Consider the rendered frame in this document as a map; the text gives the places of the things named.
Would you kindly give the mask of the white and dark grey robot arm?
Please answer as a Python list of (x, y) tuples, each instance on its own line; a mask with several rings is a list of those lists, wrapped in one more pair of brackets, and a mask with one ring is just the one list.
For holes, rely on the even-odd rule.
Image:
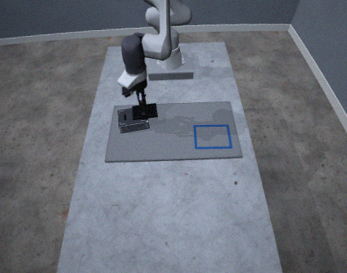
[(125, 97), (135, 92), (131, 87), (146, 79), (145, 57), (158, 60), (157, 65), (166, 70), (175, 70), (185, 64), (181, 50), (178, 50), (178, 32), (171, 26), (189, 24), (192, 19), (190, 7), (182, 0), (144, 1), (152, 6), (146, 10), (146, 22), (159, 35), (135, 33), (136, 36), (129, 35), (122, 40), (125, 70), (118, 79), (118, 84), (122, 86), (122, 95)]

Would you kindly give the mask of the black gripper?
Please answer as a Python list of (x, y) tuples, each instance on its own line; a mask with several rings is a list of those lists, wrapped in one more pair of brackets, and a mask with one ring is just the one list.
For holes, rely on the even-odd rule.
[(140, 98), (138, 97), (137, 100), (139, 102), (139, 106), (140, 106), (139, 112), (141, 112), (142, 120), (148, 119), (147, 112), (146, 112), (146, 106), (145, 106), (146, 105), (146, 98), (145, 98), (146, 94), (145, 94), (145, 91), (144, 91), (146, 86), (147, 86), (147, 80), (145, 79), (142, 82), (137, 83), (136, 85), (134, 85), (132, 87), (132, 89), (134, 91), (136, 91), (137, 96), (140, 97)]

